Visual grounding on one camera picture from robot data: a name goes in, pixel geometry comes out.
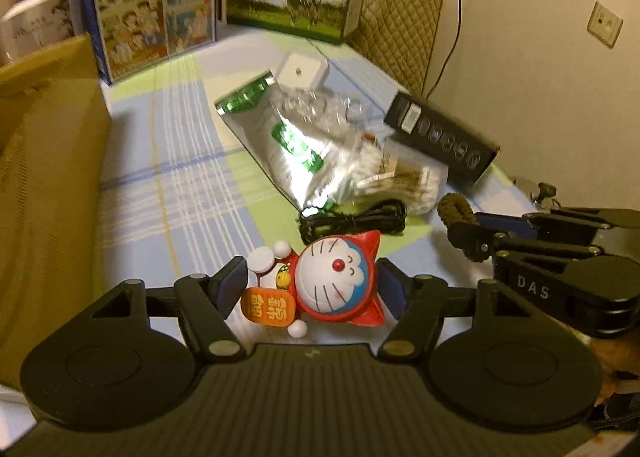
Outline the person's left hand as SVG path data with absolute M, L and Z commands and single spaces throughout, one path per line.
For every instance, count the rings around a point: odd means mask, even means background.
M 603 370 L 603 381 L 596 404 L 600 405 L 615 393 L 639 391 L 640 350 L 639 331 L 634 330 L 617 339 L 591 339 L 590 349 L 596 354 Z

